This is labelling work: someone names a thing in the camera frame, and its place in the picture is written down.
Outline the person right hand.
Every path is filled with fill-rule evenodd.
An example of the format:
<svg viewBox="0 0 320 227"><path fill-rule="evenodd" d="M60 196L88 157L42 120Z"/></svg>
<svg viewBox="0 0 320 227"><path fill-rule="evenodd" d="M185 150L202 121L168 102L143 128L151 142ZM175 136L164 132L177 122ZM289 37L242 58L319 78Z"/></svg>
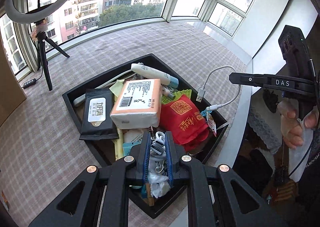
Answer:
<svg viewBox="0 0 320 227"><path fill-rule="evenodd" d="M277 110L280 113L280 130L285 144L288 148L296 149L303 145L303 128L297 120L297 111L288 101L284 100L278 103ZM311 111L304 118L304 127L315 129L318 124L319 112L317 109Z"/></svg>

